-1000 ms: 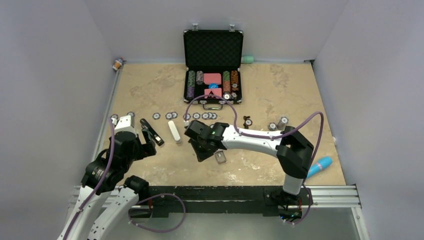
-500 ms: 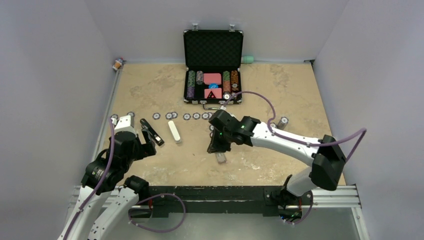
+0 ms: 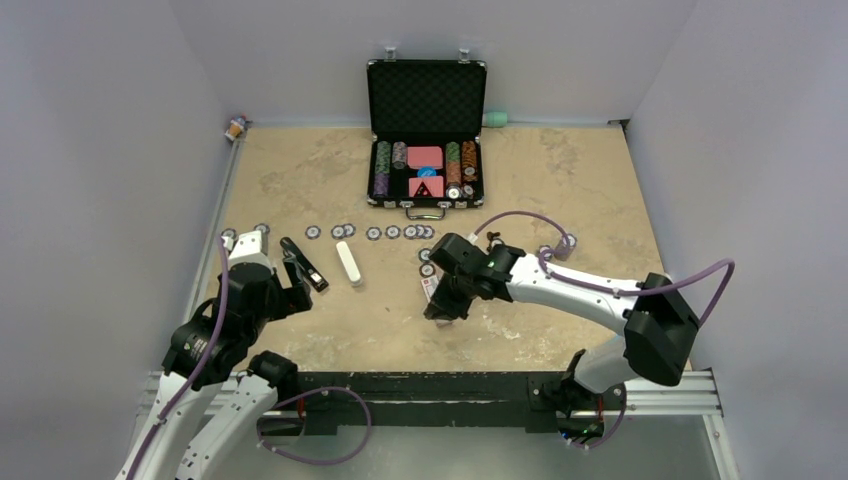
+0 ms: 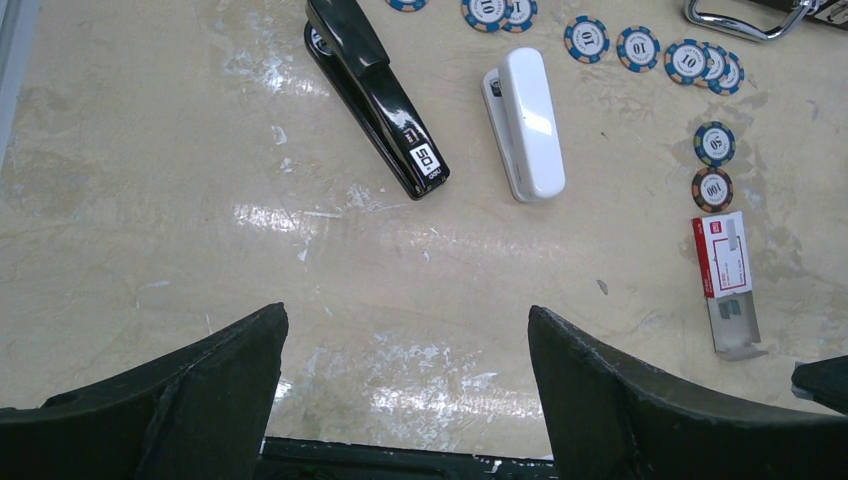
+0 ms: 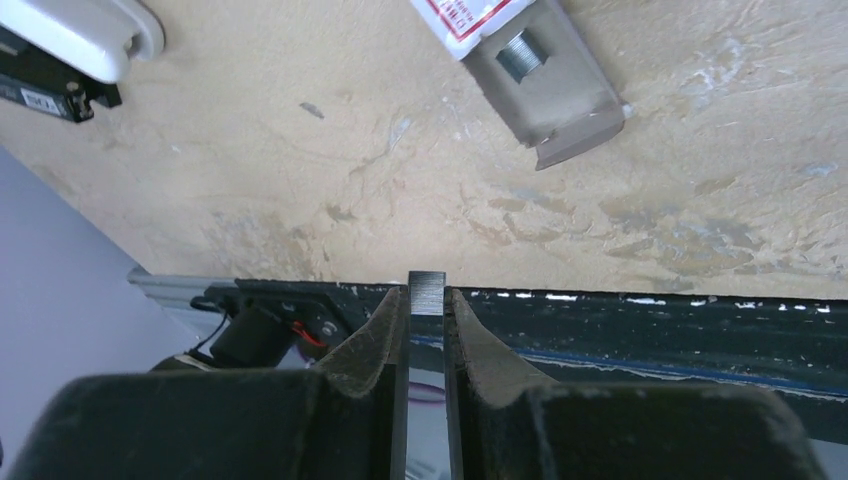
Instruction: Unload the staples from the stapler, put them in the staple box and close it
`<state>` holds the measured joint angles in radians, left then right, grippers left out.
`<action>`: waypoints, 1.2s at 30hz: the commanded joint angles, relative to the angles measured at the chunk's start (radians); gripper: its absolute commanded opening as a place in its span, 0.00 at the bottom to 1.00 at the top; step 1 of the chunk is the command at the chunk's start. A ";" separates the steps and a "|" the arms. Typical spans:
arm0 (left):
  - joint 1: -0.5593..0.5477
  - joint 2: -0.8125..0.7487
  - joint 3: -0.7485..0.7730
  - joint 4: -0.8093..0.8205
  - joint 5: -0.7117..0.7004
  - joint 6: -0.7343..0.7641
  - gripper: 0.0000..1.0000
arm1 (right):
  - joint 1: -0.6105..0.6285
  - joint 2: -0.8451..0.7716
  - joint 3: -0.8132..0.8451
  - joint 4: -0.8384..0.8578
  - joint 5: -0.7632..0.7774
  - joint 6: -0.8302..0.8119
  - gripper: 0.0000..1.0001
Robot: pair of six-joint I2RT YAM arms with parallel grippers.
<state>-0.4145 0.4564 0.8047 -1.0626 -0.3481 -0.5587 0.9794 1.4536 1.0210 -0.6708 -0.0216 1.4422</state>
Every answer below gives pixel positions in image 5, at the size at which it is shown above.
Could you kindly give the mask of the white stapler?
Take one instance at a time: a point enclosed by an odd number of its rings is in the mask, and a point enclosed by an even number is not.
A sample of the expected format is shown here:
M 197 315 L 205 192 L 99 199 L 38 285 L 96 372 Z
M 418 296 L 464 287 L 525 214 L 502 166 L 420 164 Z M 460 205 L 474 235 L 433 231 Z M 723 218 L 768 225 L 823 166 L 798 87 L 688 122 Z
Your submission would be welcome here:
M 3 0 L 1 25 L 87 76 L 116 84 L 165 47 L 159 19 L 136 0 Z

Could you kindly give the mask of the black stapler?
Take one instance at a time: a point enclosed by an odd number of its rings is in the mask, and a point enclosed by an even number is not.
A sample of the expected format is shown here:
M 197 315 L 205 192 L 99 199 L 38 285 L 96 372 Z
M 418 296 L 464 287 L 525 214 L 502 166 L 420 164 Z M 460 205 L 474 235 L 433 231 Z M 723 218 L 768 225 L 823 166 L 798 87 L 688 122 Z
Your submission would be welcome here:
M 109 109 L 122 104 L 117 86 L 83 74 L 6 28 L 1 29 L 1 97 L 77 124 L 93 118 L 93 102 Z

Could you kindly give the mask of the staple strip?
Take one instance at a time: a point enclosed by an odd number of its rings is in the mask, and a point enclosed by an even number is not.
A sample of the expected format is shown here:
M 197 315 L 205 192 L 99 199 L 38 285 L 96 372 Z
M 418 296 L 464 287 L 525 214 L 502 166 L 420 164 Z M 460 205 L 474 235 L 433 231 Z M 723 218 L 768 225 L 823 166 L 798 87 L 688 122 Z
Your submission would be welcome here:
M 410 314 L 418 317 L 442 317 L 445 288 L 445 272 L 410 271 L 408 275 Z
M 521 83 L 548 58 L 548 53 L 528 30 L 514 36 L 496 55 L 497 62 L 516 83 Z

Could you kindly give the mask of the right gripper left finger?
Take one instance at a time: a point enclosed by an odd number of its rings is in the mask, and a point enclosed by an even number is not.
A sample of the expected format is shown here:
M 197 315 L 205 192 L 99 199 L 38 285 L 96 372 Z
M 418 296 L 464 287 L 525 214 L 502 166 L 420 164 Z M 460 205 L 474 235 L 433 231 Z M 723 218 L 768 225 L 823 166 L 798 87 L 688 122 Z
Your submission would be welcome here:
M 11 479 L 401 479 L 408 293 L 308 369 L 97 375 L 61 388 Z

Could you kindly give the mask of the staple box with clear lid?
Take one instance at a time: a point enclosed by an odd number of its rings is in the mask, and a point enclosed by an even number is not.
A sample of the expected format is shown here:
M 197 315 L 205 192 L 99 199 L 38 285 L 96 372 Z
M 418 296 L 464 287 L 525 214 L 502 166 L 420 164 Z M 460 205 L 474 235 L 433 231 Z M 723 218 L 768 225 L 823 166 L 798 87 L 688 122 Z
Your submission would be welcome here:
M 623 130 L 623 101 L 559 1 L 413 2 L 544 170 Z

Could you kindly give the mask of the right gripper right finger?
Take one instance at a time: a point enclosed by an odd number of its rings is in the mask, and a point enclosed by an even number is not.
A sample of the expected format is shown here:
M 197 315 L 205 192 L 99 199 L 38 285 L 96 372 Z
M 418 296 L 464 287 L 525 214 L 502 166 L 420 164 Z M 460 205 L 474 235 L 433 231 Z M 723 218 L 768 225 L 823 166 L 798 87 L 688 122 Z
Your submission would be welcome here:
M 750 386 L 560 382 L 458 290 L 443 319 L 456 479 L 821 479 L 800 419 Z

